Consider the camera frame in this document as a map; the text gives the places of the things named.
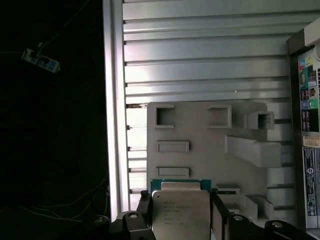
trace sticker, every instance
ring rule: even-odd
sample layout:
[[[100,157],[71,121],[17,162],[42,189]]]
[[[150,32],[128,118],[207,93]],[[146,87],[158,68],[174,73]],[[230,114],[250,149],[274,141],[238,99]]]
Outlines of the sticker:
[[[314,70],[314,66],[308,66],[305,69],[307,81],[308,81],[308,87],[315,87],[317,86],[317,72]]]
[[[318,93],[317,88],[316,87],[311,87],[311,88],[309,88],[309,91],[308,91],[308,97],[310,99],[317,98],[318,97],[317,93]]]
[[[320,148],[320,136],[303,136],[303,146],[310,148]]]
[[[313,65],[313,60],[312,60],[312,57],[311,56],[308,56],[306,59],[305,59],[305,66],[309,67],[311,65]]]
[[[303,147],[302,149],[307,215],[315,216],[317,215],[317,199],[314,149],[311,147]]]
[[[300,63],[299,63],[299,69],[302,70],[305,68],[305,65],[306,65],[306,61],[305,60],[302,60]]]

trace rectangular slot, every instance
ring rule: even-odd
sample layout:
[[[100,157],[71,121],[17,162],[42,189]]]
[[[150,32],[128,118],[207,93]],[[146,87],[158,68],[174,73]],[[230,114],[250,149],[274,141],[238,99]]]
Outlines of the rectangular slot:
[[[208,109],[209,129],[229,129],[232,127],[231,105],[211,105]]]
[[[275,116],[270,111],[256,111],[246,116],[246,128],[252,130],[273,130]]]
[[[175,106],[173,104],[155,106],[155,128],[173,129],[175,119]]]
[[[271,120],[270,114],[258,114],[258,129],[272,129]]]
[[[158,176],[189,177],[188,167],[157,167]]]
[[[187,153],[189,152],[188,141],[158,141],[157,151],[163,153]]]
[[[237,192],[236,191],[219,191],[218,190],[216,194],[218,194],[218,195],[236,195]]]

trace wire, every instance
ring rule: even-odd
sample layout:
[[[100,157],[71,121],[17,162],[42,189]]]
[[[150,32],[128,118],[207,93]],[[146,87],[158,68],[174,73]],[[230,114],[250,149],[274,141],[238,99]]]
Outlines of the wire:
[[[91,201],[93,201],[93,200],[95,199],[97,193],[98,193],[98,191],[96,191],[96,192],[94,193]],[[55,215],[55,216],[58,217],[58,218],[62,218],[62,219],[76,219],[76,218],[80,217],[80,216],[91,206],[91,204],[92,204],[92,202],[89,202],[89,204],[85,207],[85,209],[83,209],[79,214],[77,214],[76,216],[73,216],[73,217],[63,217],[63,216],[60,216],[60,215],[56,214],[55,212],[53,212],[53,211],[51,211],[51,210],[48,210],[48,209],[42,209],[42,208],[38,208],[38,207],[34,207],[34,206],[33,206],[32,208],[33,208],[33,209],[36,209],[36,210],[39,210],[39,211],[49,212],[49,213]]]
[[[58,207],[65,207],[65,206],[72,206],[74,205],[76,202],[78,202],[80,199],[82,199],[84,196],[88,195],[89,193],[95,191],[96,189],[100,188],[102,186],[102,184],[106,181],[106,178],[104,177],[102,182],[96,186],[95,188],[87,191],[86,193],[82,194],[81,196],[79,196],[76,200],[74,200],[73,202],[70,203],[65,203],[65,204],[58,204],[58,205],[50,205],[50,206],[45,206],[45,205],[38,205],[41,208],[58,208]]]
[[[55,220],[64,220],[64,221],[69,221],[69,222],[77,222],[77,223],[81,223],[82,221],[81,220],[75,220],[75,219],[68,219],[68,218],[61,218],[61,217],[54,217],[54,216],[48,216],[48,215],[45,215],[45,214],[41,214],[41,213],[37,213],[37,212],[34,212],[26,207],[23,207],[23,206],[19,206],[19,208],[23,209],[23,210],[26,210],[34,215],[37,215],[37,216],[42,216],[42,217],[46,217],[46,218],[49,218],[49,219],[55,219]]]
[[[48,44],[50,44],[59,34],[62,33],[62,31],[73,21],[73,19],[75,19],[75,17],[85,8],[85,6],[90,2],[90,0],[87,0],[81,7],[80,9],[72,16],[70,17],[70,19],[63,25],[63,27],[61,28],[60,31],[58,31],[49,41],[45,42],[39,49],[39,51],[37,52],[38,54],[41,53],[41,51],[45,48],[45,46],[47,46]]]

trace white metal frame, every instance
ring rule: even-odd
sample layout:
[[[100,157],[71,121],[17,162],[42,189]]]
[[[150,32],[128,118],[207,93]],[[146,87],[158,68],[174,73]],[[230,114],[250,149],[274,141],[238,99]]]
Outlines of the white metal frame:
[[[320,44],[320,18],[304,28],[304,44],[309,47]]]
[[[103,0],[111,220],[130,209],[122,1]]]

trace black cable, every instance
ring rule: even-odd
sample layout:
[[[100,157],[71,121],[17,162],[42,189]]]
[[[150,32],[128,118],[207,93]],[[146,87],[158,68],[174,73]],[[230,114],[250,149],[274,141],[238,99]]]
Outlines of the black cable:
[[[85,6],[90,2],[90,0],[87,0],[81,7],[80,9],[72,16],[69,18],[69,20],[63,25],[63,27],[48,41],[46,41],[39,49],[37,54],[41,53],[41,51],[49,45],[53,40],[57,38],[58,35],[62,33],[62,31],[75,19],[75,17],[85,8]]]

